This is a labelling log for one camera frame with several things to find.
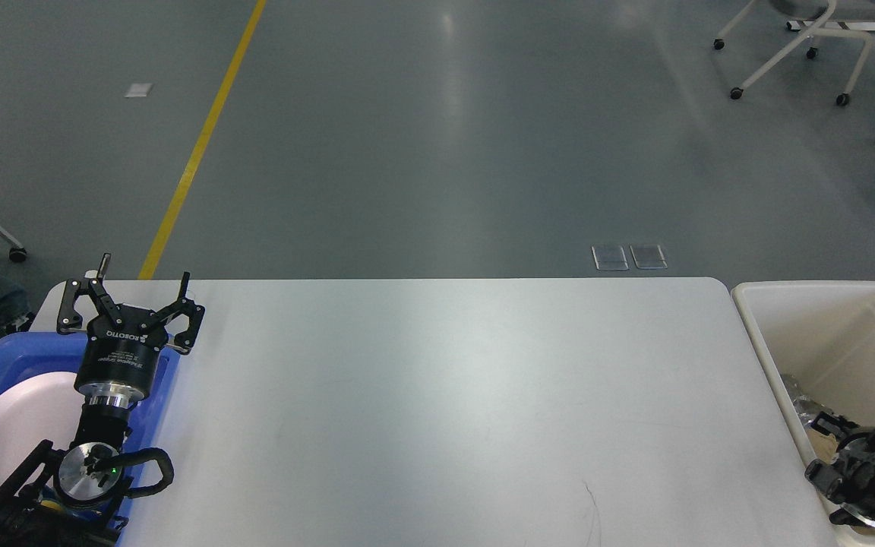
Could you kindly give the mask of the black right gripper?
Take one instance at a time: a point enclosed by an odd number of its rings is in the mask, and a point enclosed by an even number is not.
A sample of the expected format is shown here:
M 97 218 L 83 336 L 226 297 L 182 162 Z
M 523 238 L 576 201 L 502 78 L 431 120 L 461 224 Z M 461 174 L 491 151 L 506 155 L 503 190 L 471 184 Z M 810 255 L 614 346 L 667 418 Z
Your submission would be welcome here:
M 806 479 L 824 498 L 844 507 L 853 518 L 875 522 L 875 427 L 864 427 L 846 416 L 822 411 L 809 429 L 839 440 L 833 463 L 810 461 Z

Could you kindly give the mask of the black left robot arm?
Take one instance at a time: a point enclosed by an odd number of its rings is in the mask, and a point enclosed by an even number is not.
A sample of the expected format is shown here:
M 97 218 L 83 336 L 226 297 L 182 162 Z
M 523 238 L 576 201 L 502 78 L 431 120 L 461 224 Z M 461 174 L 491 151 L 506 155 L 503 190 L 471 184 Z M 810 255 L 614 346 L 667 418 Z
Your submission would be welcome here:
M 167 353 L 187 356 L 205 307 L 188 294 L 162 308 L 117 302 L 105 285 L 111 256 L 93 276 L 64 283 L 56 336 L 82 338 L 71 382 L 80 415 L 67 444 L 39 440 L 0 484 L 0 546 L 115 546 L 126 502 L 157 495 L 175 480 L 167 451 L 150 446 Z

